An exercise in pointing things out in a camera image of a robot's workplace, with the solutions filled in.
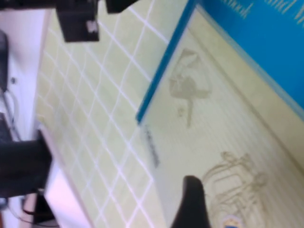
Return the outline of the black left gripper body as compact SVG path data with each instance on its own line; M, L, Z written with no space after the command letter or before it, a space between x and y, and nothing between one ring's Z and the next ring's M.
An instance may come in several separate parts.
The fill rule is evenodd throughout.
M2 0L0 10L55 9L65 42L98 42L97 0Z

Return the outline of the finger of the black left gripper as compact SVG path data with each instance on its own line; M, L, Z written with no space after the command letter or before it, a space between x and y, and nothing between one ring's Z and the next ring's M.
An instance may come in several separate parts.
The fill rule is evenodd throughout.
M106 0L106 8L108 13L121 13L138 0Z

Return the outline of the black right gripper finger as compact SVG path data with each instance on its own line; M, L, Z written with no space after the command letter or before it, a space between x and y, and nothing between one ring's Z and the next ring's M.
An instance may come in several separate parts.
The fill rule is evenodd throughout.
M188 175L183 178L182 199L172 228L210 228L201 180Z

